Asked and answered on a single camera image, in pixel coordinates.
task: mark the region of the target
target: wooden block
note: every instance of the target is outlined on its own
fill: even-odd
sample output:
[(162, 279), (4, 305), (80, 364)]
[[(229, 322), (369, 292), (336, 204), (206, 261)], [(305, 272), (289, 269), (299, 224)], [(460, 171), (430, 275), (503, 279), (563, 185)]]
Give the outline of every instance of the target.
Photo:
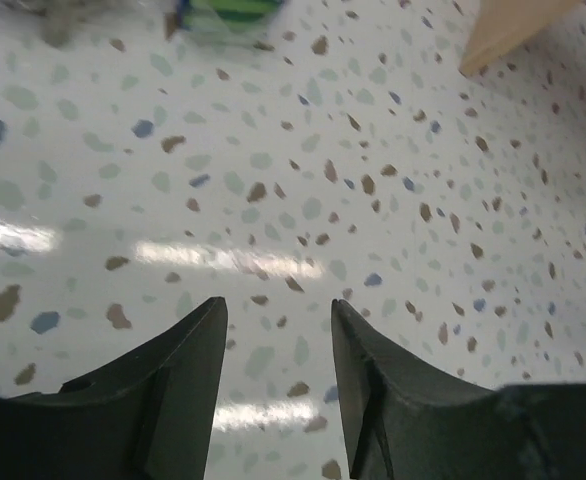
[(460, 72), (473, 75), (579, 3), (582, 0), (483, 0)]

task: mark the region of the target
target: terrazzo floor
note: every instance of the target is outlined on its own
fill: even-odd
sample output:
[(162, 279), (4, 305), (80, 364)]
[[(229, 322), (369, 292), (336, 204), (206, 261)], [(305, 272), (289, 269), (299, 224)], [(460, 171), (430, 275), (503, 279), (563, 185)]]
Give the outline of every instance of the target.
[(0, 395), (213, 295), (207, 479), (347, 478), (336, 297), (468, 381), (586, 380), (586, 7), (466, 79), (477, 8), (296, 0), (261, 49), (0, 19)]

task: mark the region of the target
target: black plastic claw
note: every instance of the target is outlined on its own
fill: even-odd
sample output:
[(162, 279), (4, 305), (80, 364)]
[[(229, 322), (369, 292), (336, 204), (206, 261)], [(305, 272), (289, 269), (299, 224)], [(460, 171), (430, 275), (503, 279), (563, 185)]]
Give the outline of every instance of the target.
[(0, 398), (0, 480), (201, 480), (227, 323), (211, 298), (59, 393)]
[(361, 480), (586, 479), (586, 384), (472, 385), (332, 306), (350, 476)]

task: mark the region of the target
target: white floor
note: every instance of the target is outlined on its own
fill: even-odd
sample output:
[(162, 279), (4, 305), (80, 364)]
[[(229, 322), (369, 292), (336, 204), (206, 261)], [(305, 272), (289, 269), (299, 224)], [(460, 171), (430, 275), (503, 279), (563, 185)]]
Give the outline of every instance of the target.
[(289, 3), (272, 52), (0, 21), (0, 395), (213, 295), (207, 479), (347, 478), (336, 297), (469, 381), (586, 380), (586, 7), (465, 79), (476, 1)]

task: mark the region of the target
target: blue and green package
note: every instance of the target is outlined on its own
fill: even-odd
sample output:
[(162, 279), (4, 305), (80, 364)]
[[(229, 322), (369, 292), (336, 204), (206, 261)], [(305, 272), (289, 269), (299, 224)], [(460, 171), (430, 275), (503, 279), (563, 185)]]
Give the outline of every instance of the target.
[(283, 0), (179, 0), (179, 26), (197, 33), (245, 33), (268, 22)]

